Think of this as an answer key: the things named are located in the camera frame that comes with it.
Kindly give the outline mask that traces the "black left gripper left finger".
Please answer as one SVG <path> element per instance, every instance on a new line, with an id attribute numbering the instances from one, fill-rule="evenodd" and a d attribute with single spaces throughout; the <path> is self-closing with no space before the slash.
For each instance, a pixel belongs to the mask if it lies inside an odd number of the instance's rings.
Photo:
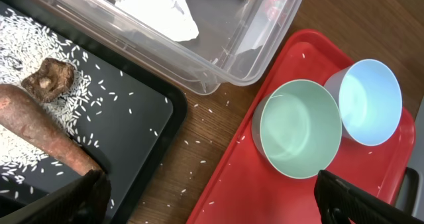
<path id="1" fill-rule="evenodd" d="M 106 173 L 86 175 L 24 207 L 1 200 L 1 222 L 6 224 L 102 224 L 111 197 Z"/>

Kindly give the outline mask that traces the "brown food chunk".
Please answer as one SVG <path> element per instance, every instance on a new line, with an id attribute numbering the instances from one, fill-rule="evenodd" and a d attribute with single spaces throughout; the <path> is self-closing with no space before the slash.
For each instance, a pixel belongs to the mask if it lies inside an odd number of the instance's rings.
<path id="1" fill-rule="evenodd" d="M 70 63 L 46 58 L 35 73 L 21 82 L 21 86 L 39 103 L 50 103 L 67 92 L 73 82 L 74 67 Z"/>

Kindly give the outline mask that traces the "green bowl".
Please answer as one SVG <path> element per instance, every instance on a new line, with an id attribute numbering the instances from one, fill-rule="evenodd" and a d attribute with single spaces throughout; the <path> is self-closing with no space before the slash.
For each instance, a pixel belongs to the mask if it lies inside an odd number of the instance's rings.
<path id="1" fill-rule="evenodd" d="M 336 101 L 322 85 L 292 80 L 260 101 L 251 133 L 256 149 L 276 171 L 307 179 L 335 158 L 342 122 Z"/>

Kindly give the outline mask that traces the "white rice pile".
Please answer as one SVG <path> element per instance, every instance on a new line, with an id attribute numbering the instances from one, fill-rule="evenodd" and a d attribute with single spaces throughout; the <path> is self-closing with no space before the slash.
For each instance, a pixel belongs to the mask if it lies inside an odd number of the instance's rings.
<path id="1" fill-rule="evenodd" d="M 1 12 L 1 165 L 37 168 L 50 156 L 80 175 L 100 170 L 81 148 L 98 142 L 76 127 L 94 101 L 92 78 L 78 68 L 86 60 L 48 27 Z"/>

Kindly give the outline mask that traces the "light blue bowl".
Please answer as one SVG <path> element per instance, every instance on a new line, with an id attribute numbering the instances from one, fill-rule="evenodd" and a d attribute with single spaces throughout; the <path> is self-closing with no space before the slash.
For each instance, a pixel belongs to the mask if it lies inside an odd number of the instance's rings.
<path id="1" fill-rule="evenodd" d="M 384 63 L 358 61 L 333 74 L 325 89 L 339 107 L 344 137 L 378 146 L 394 134 L 401 118 L 402 94 L 396 76 Z"/>

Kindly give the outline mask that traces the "brown carrot piece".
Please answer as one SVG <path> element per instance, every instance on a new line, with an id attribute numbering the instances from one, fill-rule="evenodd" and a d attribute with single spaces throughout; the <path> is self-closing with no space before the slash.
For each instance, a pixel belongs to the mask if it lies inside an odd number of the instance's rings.
<path id="1" fill-rule="evenodd" d="M 101 167 L 24 90 L 1 85 L 1 125 L 83 176 Z"/>

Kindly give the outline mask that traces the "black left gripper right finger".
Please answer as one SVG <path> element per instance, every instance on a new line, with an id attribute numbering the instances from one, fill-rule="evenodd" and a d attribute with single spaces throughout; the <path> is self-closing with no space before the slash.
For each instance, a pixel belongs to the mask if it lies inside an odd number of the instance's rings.
<path id="1" fill-rule="evenodd" d="M 423 224 L 326 170 L 320 170 L 314 196 L 322 224 Z"/>

